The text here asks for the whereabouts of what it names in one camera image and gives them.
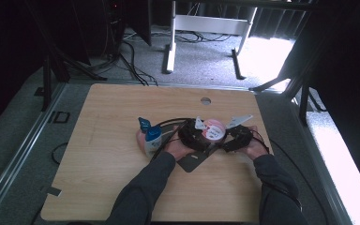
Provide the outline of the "black fan-shaped corner rack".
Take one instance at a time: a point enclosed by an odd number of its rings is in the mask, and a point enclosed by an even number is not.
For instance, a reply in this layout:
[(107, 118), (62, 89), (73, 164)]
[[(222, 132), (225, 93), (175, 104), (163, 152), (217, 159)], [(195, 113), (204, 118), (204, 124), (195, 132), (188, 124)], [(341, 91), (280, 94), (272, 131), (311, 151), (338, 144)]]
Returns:
[[(188, 119), (189, 118), (175, 118), (159, 123), (158, 125), (162, 128), (162, 132), (163, 132), (162, 143), (168, 143), (169, 140), (172, 138), (173, 133), (176, 132), (177, 134), (180, 127), (183, 126), (185, 124), (185, 121)], [(202, 120), (200, 117), (191, 118), (191, 119), (196, 120), (195, 128), (203, 131), (204, 128), (203, 121), (205, 120)], [(224, 144), (226, 136), (227, 134), (225, 135), (224, 139), (221, 142), (217, 142), (219, 144), (219, 148)], [(194, 153), (188, 154), (187, 156), (178, 160), (177, 163), (185, 172), (191, 173), (216, 151), (210, 153), (204, 153), (194, 150)]]

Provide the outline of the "white tube with blue cap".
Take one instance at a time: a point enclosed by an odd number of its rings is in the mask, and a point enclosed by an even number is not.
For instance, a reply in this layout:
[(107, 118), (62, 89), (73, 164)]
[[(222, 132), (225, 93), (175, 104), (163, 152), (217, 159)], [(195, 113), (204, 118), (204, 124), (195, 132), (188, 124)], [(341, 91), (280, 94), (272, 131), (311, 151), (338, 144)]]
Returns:
[(147, 129), (144, 138), (144, 151), (149, 158), (152, 158), (161, 146), (161, 136), (162, 131), (160, 126), (153, 126)]

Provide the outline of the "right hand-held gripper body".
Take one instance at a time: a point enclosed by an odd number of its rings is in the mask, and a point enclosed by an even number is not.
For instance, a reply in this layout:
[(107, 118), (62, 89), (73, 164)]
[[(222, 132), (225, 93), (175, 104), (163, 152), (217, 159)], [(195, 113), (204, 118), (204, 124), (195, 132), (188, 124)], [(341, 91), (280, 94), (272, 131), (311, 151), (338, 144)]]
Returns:
[(250, 120), (251, 118), (252, 118), (251, 114), (235, 116), (232, 118), (230, 123), (226, 125), (226, 134), (227, 134), (227, 130), (230, 128), (234, 128), (236, 130), (236, 136), (232, 137), (231, 141), (232, 140), (238, 141), (240, 143), (240, 148), (249, 145), (253, 137), (251, 130), (248, 127), (243, 126), (243, 123)]

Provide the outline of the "grey metal rail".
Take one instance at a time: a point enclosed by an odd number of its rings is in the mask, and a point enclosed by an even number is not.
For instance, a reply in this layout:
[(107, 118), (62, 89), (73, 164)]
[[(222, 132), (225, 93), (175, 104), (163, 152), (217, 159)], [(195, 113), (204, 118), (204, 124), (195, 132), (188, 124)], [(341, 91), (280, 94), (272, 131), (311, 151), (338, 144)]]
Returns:
[[(301, 98), (293, 97), (291, 103), (294, 105), (295, 116), (301, 121), (299, 114), (302, 110)], [(328, 112), (307, 112), (306, 122), (301, 121), (301, 124), (308, 151), (337, 225), (353, 225), (347, 210), (348, 181), (341, 175), (341, 169), (336, 165), (340, 158), (344, 159), (340, 165), (354, 169), (345, 142)]]
[(16, 179), (17, 174), (22, 168), (24, 162), (27, 160), (28, 155), (30, 154), (35, 142), (37, 141), (42, 129), (44, 129), (47, 124), (48, 119), (50, 118), (57, 101), (62, 96), (63, 91), (65, 90), (66, 84), (59, 83), (57, 84), (55, 90), (52, 93), (52, 99), (48, 103), (47, 108), (38, 112), (37, 119), (34, 121), (33, 126), (31, 126), (25, 138), (22, 140), (19, 147), (16, 149), (13, 157), (10, 162), (3, 170), (0, 175), (0, 204), (5, 198), (10, 189), (13, 181)]

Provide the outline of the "black metal stand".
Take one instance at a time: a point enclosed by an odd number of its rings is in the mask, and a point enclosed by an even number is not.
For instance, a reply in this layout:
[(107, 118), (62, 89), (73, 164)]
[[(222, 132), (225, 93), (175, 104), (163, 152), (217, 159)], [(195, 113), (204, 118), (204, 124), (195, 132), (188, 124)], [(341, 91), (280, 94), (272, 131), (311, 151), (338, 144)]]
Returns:
[(37, 30), (41, 34), (42, 48), (46, 51), (43, 62), (43, 88), (41, 92), (43, 96), (43, 105), (41, 110), (43, 112), (45, 112), (53, 102), (52, 73), (54, 73), (56, 80), (60, 83), (67, 83), (70, 79), (65, 63), (75, 67), (92, 80), (106, 81), (106, 78), (101, 77), (82, 66), (56, 46), (48, 27), (42, 19), (42, 15), (37, 10), (35, 0), (23, 0), (23, 2), (27, 11), (33, 18), (37, 26)]
[(308, 93), (312, 71), (316, 67), (325, 45), (322, 36), (314, 37), (310, 33), (303, 32), (294, 42), (292, 50), (284, 61), (277, 77), (262, 85), (250, 88), (250, 91), (261, 92), (274, 84), (290, 79), (283, 95), (286, 98), (294, 98), (301, 91), (298, 117), (302, 124), (307, 124)]

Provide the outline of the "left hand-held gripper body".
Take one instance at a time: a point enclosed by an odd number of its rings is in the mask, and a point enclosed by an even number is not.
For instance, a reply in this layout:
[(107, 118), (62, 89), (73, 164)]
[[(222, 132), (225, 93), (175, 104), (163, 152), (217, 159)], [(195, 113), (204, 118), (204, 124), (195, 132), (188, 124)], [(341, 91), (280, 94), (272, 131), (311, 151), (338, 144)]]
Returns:
[(200, 129), (195, 128), (195, 119), (189, 118), (185, 124), (180, 127), (177, 134), (182, 144), (198, 152), (207, 150), (209, 143), (203, 136)]

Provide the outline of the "grey tape piece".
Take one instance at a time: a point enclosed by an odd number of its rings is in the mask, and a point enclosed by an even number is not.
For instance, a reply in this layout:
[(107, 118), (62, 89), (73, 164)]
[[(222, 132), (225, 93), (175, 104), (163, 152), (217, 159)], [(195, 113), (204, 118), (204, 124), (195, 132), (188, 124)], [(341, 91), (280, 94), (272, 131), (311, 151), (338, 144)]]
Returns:
[(62, 190), (61, 189), (58, 189), (56, 187), (48, 187), (48, 186), (44, 186), (40, 189), (41, 192), (44, 192), (46, 194), (50, 194), (50, 195), (53, 195), (53, 196), (56, 196), (58, 197), (61, 193), (62, 193)]

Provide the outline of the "pink round tub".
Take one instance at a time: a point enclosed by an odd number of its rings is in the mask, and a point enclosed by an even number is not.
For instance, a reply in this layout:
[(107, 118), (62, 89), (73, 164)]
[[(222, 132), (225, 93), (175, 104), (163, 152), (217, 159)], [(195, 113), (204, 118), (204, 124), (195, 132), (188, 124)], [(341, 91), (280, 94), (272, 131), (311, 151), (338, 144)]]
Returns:
[(225, 126), (216, 119), (207, 119), (202, 122), (204, 128), (202, 129), (202, 137), (210, 143), (221, 142), (226, 135)]

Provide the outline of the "white desk frame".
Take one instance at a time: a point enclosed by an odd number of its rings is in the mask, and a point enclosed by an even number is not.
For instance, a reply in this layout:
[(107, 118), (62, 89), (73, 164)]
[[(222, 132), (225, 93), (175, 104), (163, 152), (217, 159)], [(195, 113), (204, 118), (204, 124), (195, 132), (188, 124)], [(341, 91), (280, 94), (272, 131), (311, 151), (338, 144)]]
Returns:
[(231, 35), (241, 37), (239, 47), (232, 49), (232, 60), (236, 78), (238, 80), (244, 80), (245, 77), (241, 74), (238, 56), (243, 50), (244, 44), (248, 40), (257, 9), (257, 7), (251, 7), (247, 18), (243, 20), (181, 15), (177, 13), (176, 0), (172, 0), (170, 30), (171, 42), (168, 48), (165, 71), (168, 73), (172, 73), (174, 71), (176, 55), (175, 35), (177, 31)]

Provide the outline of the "person's left hand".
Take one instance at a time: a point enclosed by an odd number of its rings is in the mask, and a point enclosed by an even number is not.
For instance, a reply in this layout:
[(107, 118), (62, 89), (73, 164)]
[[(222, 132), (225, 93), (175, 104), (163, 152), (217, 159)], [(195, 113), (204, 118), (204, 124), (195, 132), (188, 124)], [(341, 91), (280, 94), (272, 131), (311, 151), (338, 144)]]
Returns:
[(173, 136), (166, 144), (164, 151), (171, 154), (176, 161), (184, 158), (188, 154), (194, 153), (194, 150), (186, 147), (177, 136)]

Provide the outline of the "person's right hand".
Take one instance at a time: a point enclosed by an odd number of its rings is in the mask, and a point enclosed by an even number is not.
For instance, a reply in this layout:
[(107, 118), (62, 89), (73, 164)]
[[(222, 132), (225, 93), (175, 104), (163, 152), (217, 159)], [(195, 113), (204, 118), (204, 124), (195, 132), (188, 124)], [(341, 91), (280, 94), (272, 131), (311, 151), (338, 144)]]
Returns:
[(251, 130), (253, 138), (248, 146), (238, 149), (238, 152), (246, 154), (251, 160), (268, 155), (269, 150), (263, 142), (263, 138), (259, 134), (258, 128), (256, 126), (252, 126), (249, 127), (249, 129)]

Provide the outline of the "black computer tower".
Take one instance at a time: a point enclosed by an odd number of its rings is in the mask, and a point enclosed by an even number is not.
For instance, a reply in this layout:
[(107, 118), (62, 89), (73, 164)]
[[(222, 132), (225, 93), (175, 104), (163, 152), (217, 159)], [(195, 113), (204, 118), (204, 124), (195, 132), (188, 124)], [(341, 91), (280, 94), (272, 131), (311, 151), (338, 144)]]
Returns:
[(92, 0), (89, 51), (95, 55), (117, 59), (124, 35), (120, 0)]

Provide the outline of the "black rectangular floor bracket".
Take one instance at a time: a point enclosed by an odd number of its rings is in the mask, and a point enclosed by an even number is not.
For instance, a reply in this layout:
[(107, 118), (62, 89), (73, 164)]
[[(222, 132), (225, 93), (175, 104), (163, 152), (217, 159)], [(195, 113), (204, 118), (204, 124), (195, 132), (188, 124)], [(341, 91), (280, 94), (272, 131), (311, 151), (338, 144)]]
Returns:
[(69, 112), (52, 112), (48, 122), (53, 124), (65, 124), (70, 118)]

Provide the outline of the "pink bottle with blue cap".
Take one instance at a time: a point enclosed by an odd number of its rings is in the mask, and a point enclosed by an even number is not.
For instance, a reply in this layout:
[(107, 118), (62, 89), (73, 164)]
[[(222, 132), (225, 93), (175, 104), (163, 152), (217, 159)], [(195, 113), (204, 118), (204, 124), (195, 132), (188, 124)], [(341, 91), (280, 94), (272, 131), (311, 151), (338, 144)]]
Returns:
[(145, 152), (145, 135), (148, 129), (151, 127), (151, 123), (149, 120), (139, 117), (139, 130), (136, 132), (137, 144), (142, 152)]

